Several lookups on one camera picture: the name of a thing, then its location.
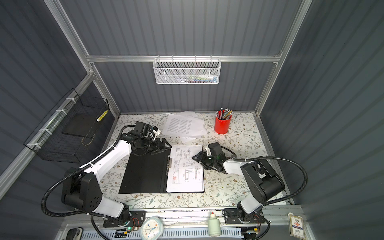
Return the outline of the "diagram paper sheet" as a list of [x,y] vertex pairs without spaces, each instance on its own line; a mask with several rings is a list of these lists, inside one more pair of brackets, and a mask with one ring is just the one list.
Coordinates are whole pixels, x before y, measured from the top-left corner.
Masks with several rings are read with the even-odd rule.
[[171,149],[167,193],[203,193],[205,191],[203,166],[192,159],[202,150],[201,145],[175,146]]

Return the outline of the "orange folder black inside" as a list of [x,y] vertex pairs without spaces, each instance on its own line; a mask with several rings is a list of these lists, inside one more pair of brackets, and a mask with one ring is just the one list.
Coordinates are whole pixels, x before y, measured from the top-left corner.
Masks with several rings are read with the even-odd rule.
[[130,155],[119,194],[168,194],[171,149],[155,155]]

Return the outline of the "printed paper sheet back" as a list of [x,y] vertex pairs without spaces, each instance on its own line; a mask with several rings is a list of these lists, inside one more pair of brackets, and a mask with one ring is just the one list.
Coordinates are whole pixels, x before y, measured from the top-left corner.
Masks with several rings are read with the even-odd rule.
[[174,137],[199,138],[207,133],[203,119],[174,114],[168,115],[162,129],[162,134]]

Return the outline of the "printed paper sheet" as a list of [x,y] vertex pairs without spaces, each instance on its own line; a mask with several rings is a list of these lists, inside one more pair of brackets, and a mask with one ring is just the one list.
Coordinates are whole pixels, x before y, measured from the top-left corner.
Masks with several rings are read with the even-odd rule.
[[203,119],[174,114],[168,115],[162,129],[162,134],[174,137],[199,138],[207,133]]
[[191,112],[191,111],[180,112],[177,115],[178,116],[183,116],[183,117],[193,117],[193,118],[197,118],[198,117],[195,112]]

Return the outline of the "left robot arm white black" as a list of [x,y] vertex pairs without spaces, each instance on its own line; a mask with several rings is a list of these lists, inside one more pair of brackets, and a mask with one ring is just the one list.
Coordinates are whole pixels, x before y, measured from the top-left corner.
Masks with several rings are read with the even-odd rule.
[[[55,218],[88,214],[92,217],[106,216],[124,223],[130,221],[128,205],[103,195],[100,188],[103,176],[123,157],[136,155],[138,150],[143,155],[155,155],[172,147],[166,139],[159,138],[161,131],[156,127],[143,122],[136,122],[130,127],[132,130],[127,133],[124,132],[127,127],[122,127],[109,148],[78,169],[69,169],[61,180],[53,184],[42,197],[42,212]],[[59,185],[63,186],[62,203],[75,208],[74,211],[56,213],[48,209],[48,198]]]

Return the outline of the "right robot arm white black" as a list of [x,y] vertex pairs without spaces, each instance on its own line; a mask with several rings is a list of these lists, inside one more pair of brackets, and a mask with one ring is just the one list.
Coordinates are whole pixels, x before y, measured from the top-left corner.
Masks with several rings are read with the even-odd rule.
[[[274,156],[241,159],[219,143],[209,144],[205,151],[199,152],[192,159],[201,164],[205,170],[215,170],[245,178],[250,194],[237,205],[239,217],[242,219],[260,211],[265,206],[295,197],[308,184],[306,170],[294,161]],[[297,167],[303,174],[303,183],[299,189],[285,197],[272,200],[285,189],[285,183],[268,160],[283,161]]]

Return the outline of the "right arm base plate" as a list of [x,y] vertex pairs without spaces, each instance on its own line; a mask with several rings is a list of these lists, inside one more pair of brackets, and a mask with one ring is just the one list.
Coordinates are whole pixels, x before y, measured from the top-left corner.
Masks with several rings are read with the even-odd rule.
[[265,223],[265,220],[262,218],[262,211],[253,212],[247,214],[237,208],[225,208],[222,210],[222,214],[227,225],[236,225],[236,224],[253,224],[259,225]]

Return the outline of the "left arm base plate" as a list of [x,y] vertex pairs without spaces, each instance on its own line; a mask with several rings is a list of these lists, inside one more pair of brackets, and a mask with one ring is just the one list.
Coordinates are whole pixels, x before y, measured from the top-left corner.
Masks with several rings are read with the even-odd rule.
[[104,220],[104,228],[140,227],[146,218],[146,211],[125,211],[118,218],[107,217]]

